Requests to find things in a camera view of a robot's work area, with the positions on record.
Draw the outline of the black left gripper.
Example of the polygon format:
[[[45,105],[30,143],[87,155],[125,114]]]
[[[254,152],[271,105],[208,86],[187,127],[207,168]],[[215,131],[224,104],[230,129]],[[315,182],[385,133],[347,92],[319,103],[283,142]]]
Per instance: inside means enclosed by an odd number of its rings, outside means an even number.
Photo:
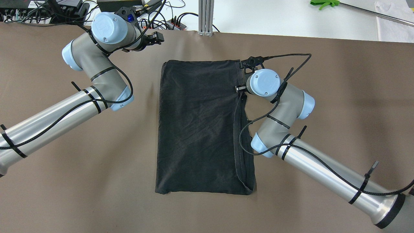
[[[163,34],[158,31],[153,32],[151,35],[144,34],[141,37],[139,44],[133,48],[133,51],[142,51],[147,46],[151,46],[154,44],[161,45],[161,43],[163,43],[164,41],[165,40]]]

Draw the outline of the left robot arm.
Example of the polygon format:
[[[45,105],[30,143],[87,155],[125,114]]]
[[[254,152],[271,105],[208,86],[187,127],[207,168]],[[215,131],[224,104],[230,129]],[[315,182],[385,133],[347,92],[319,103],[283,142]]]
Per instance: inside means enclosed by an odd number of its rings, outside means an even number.
[[[107,109],[118,111],[134,100],[130,78],[109,56],[116,51],[141,51],[164,42],[159,31],[148,33],[128,16],[101,12],[91,27],[62,49],[64,62],[90,80],[68,97],[21,121],[1,128],[1,177],[9,168],[53,140]]]

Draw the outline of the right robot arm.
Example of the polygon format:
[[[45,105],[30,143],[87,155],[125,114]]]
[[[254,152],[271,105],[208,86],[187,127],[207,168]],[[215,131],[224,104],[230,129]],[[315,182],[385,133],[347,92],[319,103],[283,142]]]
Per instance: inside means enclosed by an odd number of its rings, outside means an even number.
[[[294,135],[389,190],[413,180],[413,71],[304,68],[291,84],[316,100]],[[239,232],[380,233],[370,217],[279,158],[255,158],[258,188]]]

